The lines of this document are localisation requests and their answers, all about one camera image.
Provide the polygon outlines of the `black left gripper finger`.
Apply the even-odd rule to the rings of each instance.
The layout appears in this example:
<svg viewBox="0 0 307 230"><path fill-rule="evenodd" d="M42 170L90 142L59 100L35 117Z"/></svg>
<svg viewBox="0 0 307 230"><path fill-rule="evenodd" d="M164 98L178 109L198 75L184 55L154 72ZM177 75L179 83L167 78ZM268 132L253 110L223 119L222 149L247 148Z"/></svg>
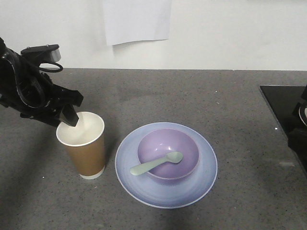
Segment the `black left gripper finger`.
<svg viewBox="0 0 307 230"><path fill-rule="evenodd" d="M83 96L79 91L64 89L62 93L62 100L65 104L81 106Z"/></svg>
<svg viewBox="0 0 307 230"><path fill-rule="evenodd" d="M79 117L71 104L64 105L63 108L60 110L59 121L71 127L75 127L77 125Z"/></svg>

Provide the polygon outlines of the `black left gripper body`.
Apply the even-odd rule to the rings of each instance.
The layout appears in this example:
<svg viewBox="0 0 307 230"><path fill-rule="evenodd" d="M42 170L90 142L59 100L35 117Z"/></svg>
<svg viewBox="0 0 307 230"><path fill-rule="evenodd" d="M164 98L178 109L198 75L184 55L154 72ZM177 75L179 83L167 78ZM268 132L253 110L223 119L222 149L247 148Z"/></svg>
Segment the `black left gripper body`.
<svg viewBox="0 0 307 230"><path fill-rule="evenodd" d="M66 88L54 84L48 73L62 70L58 62L37 66L9 49L1 40L0 103L19 111L22 118L58 126L60 110L66 105L62 100Z"/></svg>

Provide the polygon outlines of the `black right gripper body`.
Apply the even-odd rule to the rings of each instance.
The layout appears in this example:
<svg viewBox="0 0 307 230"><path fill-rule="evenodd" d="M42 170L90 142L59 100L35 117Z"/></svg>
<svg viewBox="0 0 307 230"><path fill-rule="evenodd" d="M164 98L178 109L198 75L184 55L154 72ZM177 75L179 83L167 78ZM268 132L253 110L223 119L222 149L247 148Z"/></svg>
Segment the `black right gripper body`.
<svg viewBox="0 0 307 230"><path fill-rule="evenodd" d="M288 146L297 153L303 163L307 162L307 130L295 128L288 134Z"/></svg>

